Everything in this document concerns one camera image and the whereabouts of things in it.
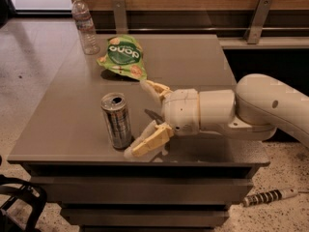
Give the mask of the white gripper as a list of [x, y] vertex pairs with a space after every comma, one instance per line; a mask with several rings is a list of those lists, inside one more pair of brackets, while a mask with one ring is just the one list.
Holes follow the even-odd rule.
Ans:
[[141, 88], [157, 104], [162, 104], [166, 123], [151, 121], [124, 151], [127, 160], [138, 160], [164, 146], [171, 137], [195, 135], [199, 132], [199, 94], [195, 89], [174, 92], [161, 83], [141, 80]]

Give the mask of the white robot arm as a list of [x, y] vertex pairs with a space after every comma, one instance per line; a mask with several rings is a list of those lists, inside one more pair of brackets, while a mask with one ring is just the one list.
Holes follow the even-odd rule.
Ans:
[[161, 124], [150, 122], [125, 149], [138, 160], [161, 148], [170, 138], [213, 133], [244, 140], [266, 140], [277, 130], [309, 146], [309, 97], [268, 75], [244, 76], [231, 90], [171, 90], [143, 80], [143, 90], [161, 105]]

